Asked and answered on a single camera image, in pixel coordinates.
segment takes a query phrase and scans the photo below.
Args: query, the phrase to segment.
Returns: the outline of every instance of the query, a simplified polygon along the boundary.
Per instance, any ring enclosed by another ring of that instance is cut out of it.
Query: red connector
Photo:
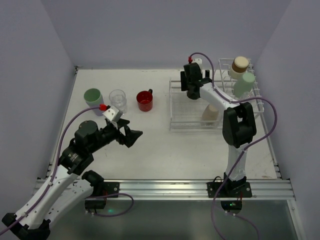
[[[101,111],[107,111],[108,106],[107,106],[107,105],[105,105],[105,104],[100,104],[99,109],[100,109]]]

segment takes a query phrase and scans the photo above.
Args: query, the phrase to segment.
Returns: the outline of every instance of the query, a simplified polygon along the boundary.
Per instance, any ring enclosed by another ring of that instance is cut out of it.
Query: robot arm
[[[203,73],[197,62],[183,66],[184,71],[180,72],[181,90],[187,91],[190,99],[202,98],[211,105],[223,112],[222,135],[228,144],[228,165],[224,176],[228,175],[232,166],[237,161],[244,147],[253,140],[256,135],[256,123],[253,108],[250,103],[232,103],[235,100],[213,86],[209,76],[203,78]],[[245,152],[236,165],[226,184],[227,192],[238,188],[246,183]]]
[[[16,213],[4,216],[2,222],[7,227],[24,217],[11,228],[19,239],[46,240],[54,223],[78,202],[91,196],[95,187],[104,181],[100,175],[89,171],[74,183],[94,160],[92,153],[114,140],[130,148],[143,134],[142,131],[131,130],[128,127],[130,122],[121,119],[122,113],[115,107],[107,109],[103,115],[106,127],[98,129],[97,124],[91,120],[82,122],[58,160],[53,181],[51,175],[26,205]],[[120,132],[121,128],[124,128],[125,135]],[[34,204],[36,207],[26,214]]]

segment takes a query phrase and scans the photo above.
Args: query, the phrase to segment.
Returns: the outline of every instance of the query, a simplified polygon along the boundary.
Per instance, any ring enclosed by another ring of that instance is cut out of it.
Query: white table
[[[228,146],[222,133],[177,133],[169,130],[169,80],[179,80],[180,70],[85,70],[77,73],[63,128],[70,119],[87,108],[84,92],[98,88],[109,104],[109,93],[121,89],[126,93],[128,111],[123,116],[130,120],[132,130],[143,135],[133,147],[127,148],[112,142],[93,154],[94,161],[87,170],[94,170],[105,179],[213,179],[223,176],[228,162]],[[138,109],[136,95],[153,89],[153,109]],[[104,117],[87,112],[78,117],[69,128],[63,141],[65,149],[81,122],[93,120],[105,127]],[[260,117],[256,120],[257,135],[264,133]],[[276,179],[274,162],[266,140],[248,150],[246,160],[248,179]]]

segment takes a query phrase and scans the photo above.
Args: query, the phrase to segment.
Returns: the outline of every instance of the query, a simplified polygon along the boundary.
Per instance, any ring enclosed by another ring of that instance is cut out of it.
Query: dish rack
[[[218,69],[214,73],[214,83],[226,94],[233,95],[233,87],[236,79],[228,75],[228,71],[233,63],[233,58],[220,58]],[[249,59],[247,72],[255,74]],[[170,80],[170,130],[180,130],[188,132],[211,132],[222,128],[223,112],[219,112],[216,120],[202,120],[202,115],[209,103],[201,98],[192,100],[187,97],[187,92],[181,91],[179,80]],[[258,83],[255,81],[251,92],[245,98],[261,97]],[[260,99],[251,100],[254,117],[258,118],[264,112],[264,104]]]

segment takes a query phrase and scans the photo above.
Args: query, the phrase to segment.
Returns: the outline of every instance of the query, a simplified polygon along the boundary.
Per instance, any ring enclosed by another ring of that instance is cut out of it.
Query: white wire rack
[[[232,62],[232,58],[219,59],[219,66],[214,74],[214,83],[229,96],[235,98],[233,95],[233,86],[237,80],[232,79],[228,75]],[[254,74],[251,62],[249,62],[247,71]],[[217,120],[203,120],[202,115],[209,103],[201,98],[197,100],[189,99],[187,93],[181,91],[181,83],[179,80],[170,80],[169,86],[170,130],[210,132],[222,128],[223,112],[219,112]],[[260,96],[257,82],[254,83],[251,92],[248,93],[248,97],[253,96]],[[255,118],[264,112],[264,105],[261,100],[252,100],[250,103],[252,104]]]

